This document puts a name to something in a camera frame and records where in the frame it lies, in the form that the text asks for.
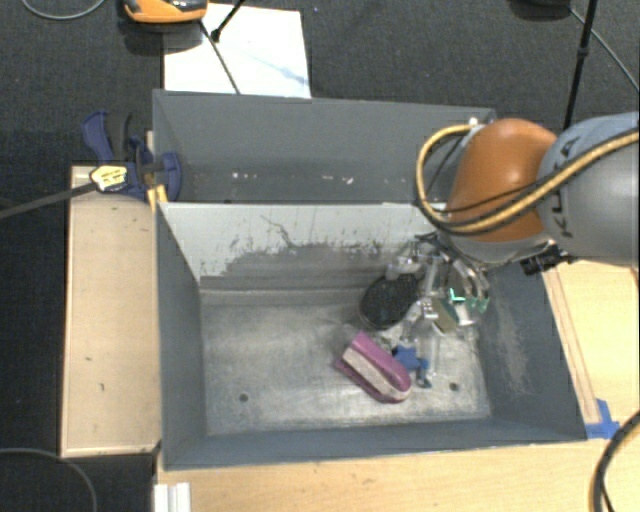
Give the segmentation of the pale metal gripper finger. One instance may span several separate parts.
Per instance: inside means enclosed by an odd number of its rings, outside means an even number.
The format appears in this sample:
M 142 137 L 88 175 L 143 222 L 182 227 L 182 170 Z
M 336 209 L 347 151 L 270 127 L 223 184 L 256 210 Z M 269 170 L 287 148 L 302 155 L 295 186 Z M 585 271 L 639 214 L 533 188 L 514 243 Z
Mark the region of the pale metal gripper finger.
M 439 363 L 442 333 L 436 321 L 439 319 L 430 302 L 421 304 L 421 316 L 418 325 L 419 358 L 424 361 L 423 374 L 436 374 Z
M 402 335 L 401 335 L 401 344 L 407 348 L 413 348 L 416 351 L 418 351 L 418 347 L 420 346 L 420 339 L 421 339 L 420 328 L 421 328 L 420 316 L 405 320 L 403 325 Z

